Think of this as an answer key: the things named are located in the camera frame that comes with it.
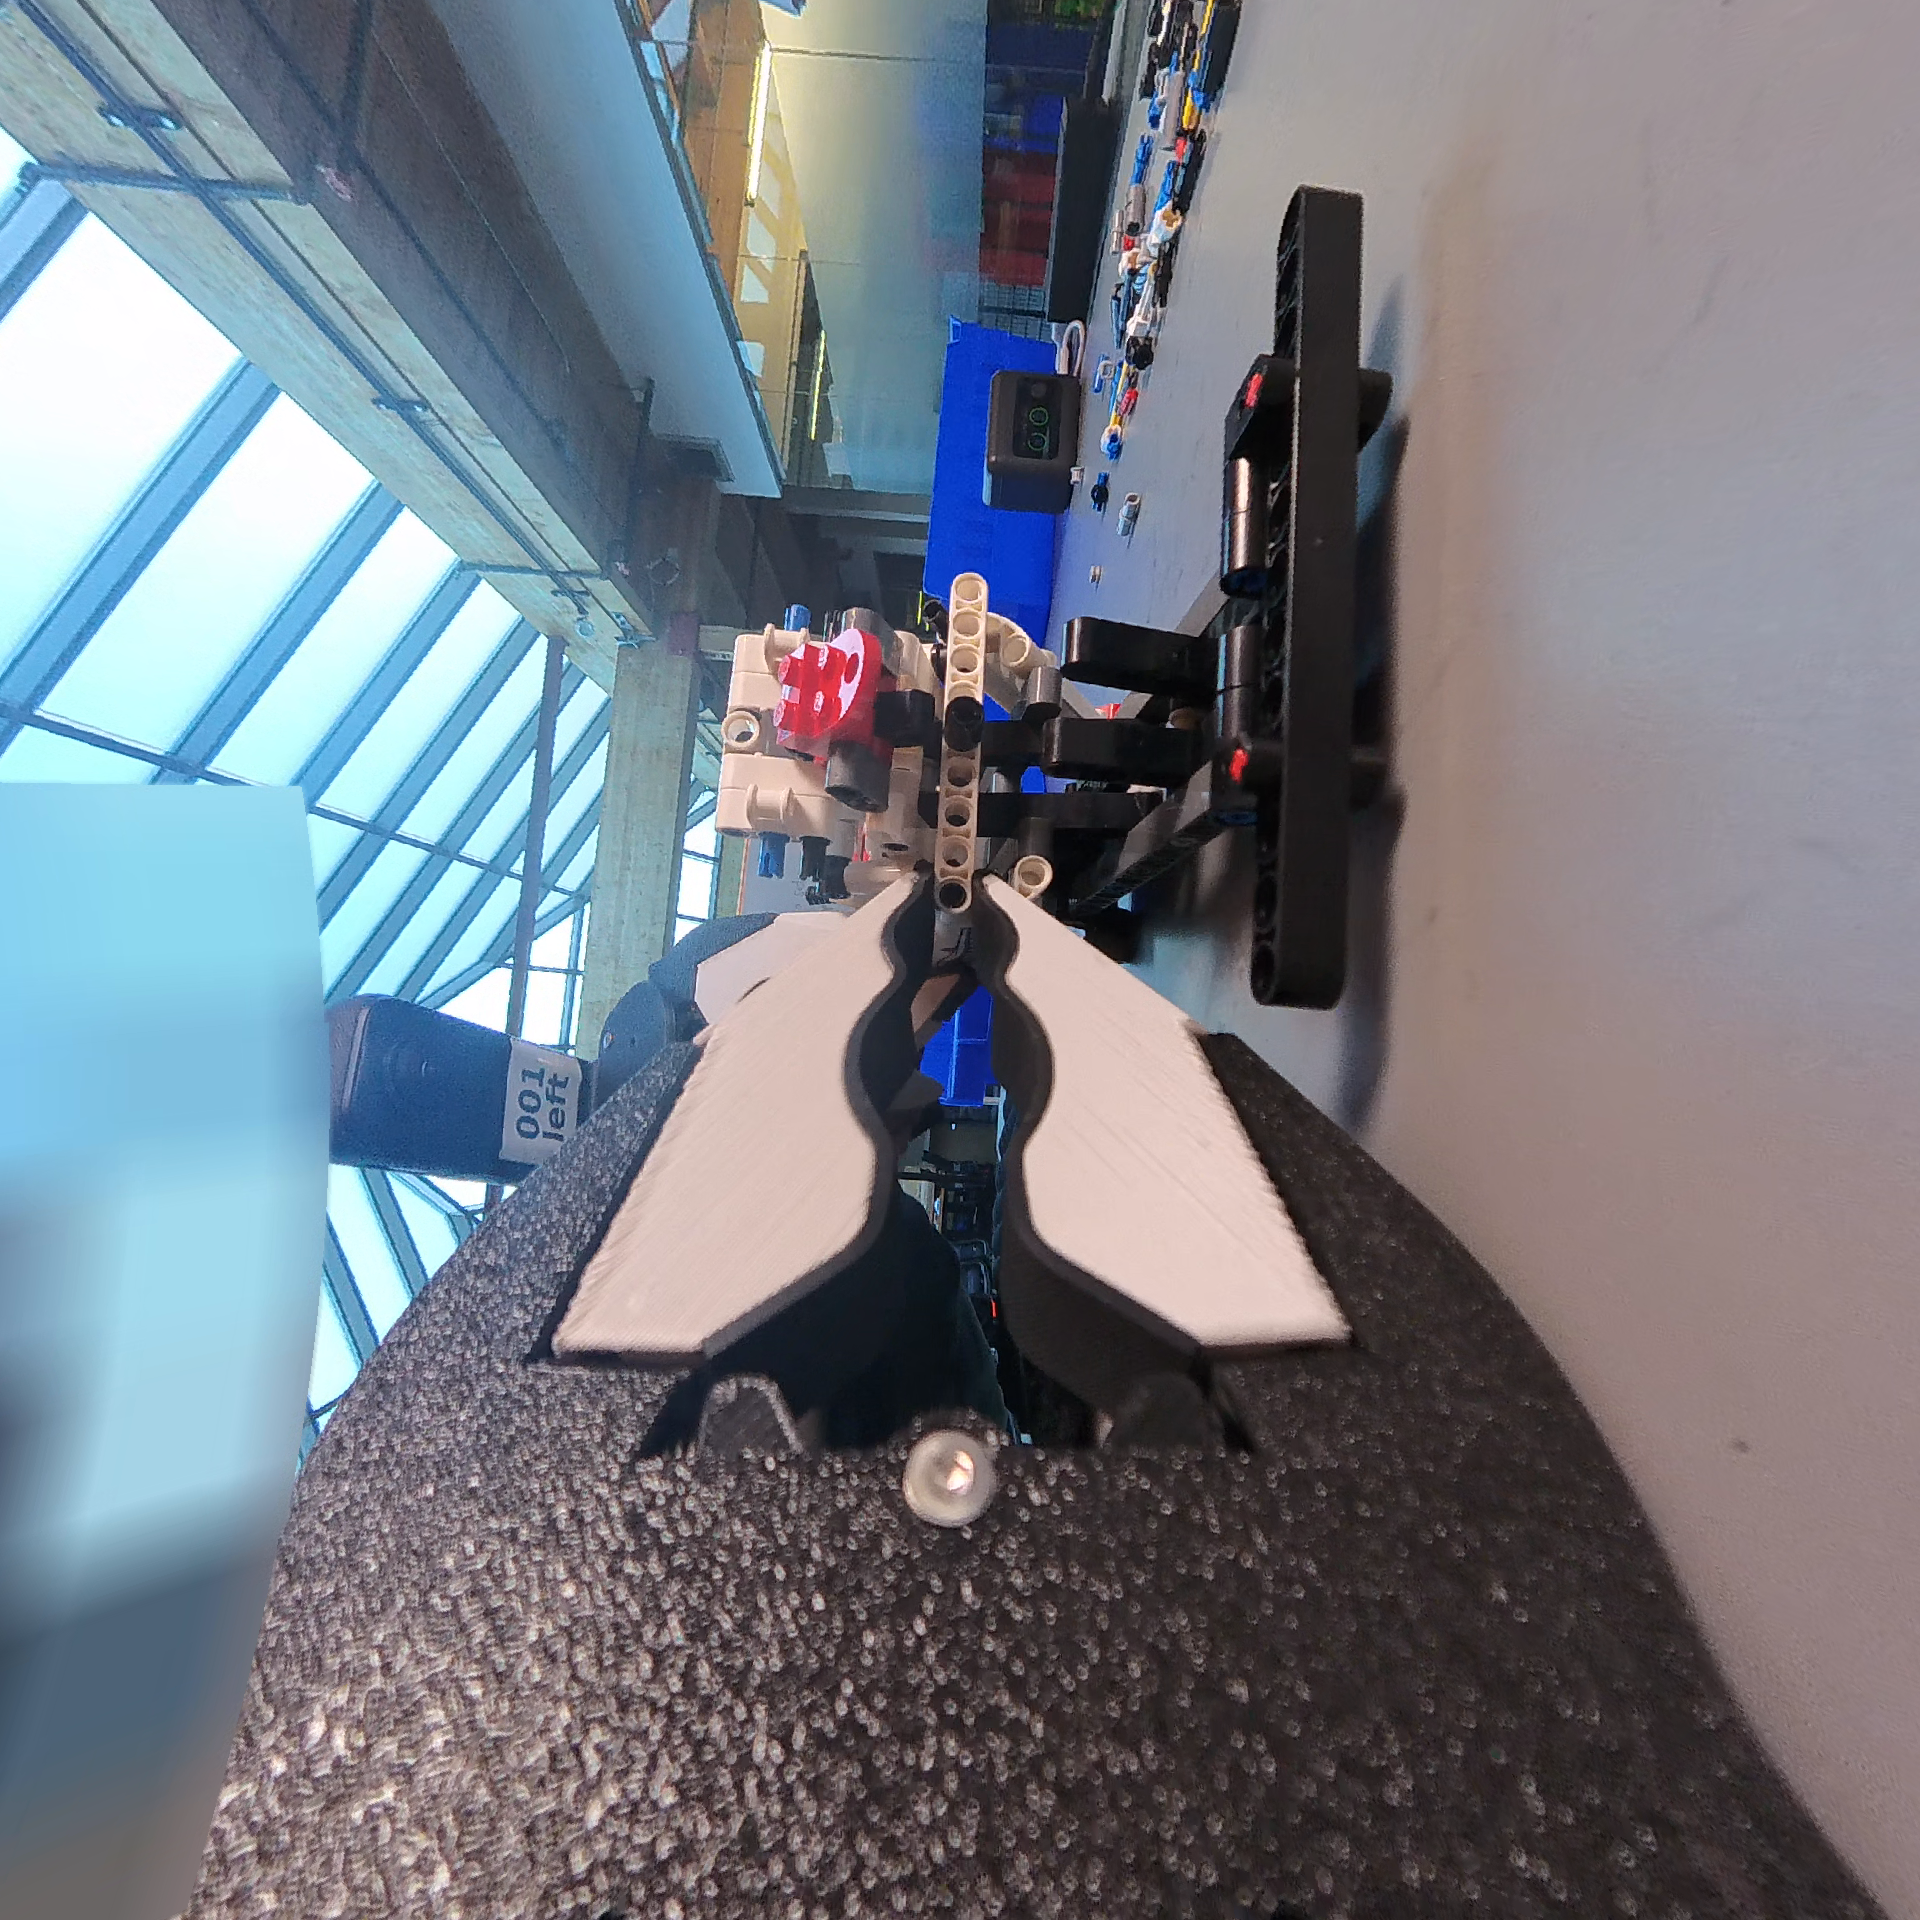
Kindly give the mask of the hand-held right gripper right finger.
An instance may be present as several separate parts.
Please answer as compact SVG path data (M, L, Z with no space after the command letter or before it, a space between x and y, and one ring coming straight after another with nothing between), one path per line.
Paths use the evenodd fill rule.
M1015 887L975 887L1015 1201L1048 1269L1174 1354L1344 1346L1348 1320L1224 1100L1203 1031Z

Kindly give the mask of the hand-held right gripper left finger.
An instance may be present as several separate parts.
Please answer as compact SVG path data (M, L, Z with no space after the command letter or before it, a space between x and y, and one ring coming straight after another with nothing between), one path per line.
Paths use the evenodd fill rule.
M890 1100L921 1067L924 887L887 887L887 996L849 1036L706 1024L557 1329L559 1356L879 1356L905 1285Z

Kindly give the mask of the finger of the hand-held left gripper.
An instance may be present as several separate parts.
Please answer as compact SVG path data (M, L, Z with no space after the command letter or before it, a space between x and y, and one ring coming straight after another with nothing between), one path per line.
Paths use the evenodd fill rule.
M849 1036L879 996L887 996L887 957L866 913L772 915L694 970L694 1008L727 1035Z

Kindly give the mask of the white holed beam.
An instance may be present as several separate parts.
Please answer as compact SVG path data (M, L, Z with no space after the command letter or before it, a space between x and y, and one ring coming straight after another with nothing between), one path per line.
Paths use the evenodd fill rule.
M963 919L975 876L975 785L984 734L989 583L961 574L948 591L940 785L931 822L934 908Z

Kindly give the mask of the brick-built truck model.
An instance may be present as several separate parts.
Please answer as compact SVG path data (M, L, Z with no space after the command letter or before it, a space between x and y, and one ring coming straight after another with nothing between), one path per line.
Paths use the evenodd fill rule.
M1352 193L1286 205L1274 339L1220 426L1215 631L1070 617L1050 647L989 611L967 915L1006 877L1131 962L1126 901L1246 830L1255 1003L1344 991L1348 815L1382 785L1352 733L1356 459L1391 407L1361 367L1361 234ZM866 611L795 621L734 638L716 830L753 840L760 877L794 853L839 913L931 877L948 601L931 638Z

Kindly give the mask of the pile of small brick pieces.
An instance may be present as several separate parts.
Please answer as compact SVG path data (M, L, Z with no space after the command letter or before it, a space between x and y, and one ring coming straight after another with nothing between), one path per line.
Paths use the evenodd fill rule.
M1111 502L1124 436L1148 383L1161 326L1174 304L1182 234L1190 227L1215 114L1224 96L1239 0L1134 3L1131 61L1119 70L1119 161L1107 220L1102 298L1091 309L1091 512Z

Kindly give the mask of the concrete column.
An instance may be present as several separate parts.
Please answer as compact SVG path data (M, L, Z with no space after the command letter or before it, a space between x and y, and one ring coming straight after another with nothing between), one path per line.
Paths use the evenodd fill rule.
M689 787L689 722L613 722L578 1021L586 1059L599 1051L613 1007L669 949Z

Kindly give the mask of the large glass windows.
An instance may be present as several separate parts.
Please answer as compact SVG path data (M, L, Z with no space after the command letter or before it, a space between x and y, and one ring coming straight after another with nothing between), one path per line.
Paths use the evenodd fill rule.
M491 1031L543 638L6 138L6 782L290 787L327 991Z

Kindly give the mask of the small black device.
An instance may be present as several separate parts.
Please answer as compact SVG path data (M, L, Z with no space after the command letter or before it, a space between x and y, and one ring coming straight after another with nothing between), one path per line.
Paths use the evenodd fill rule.
M1083 383L1076 372L995 372L984 505L1018 516L1067 516L1078 436Z

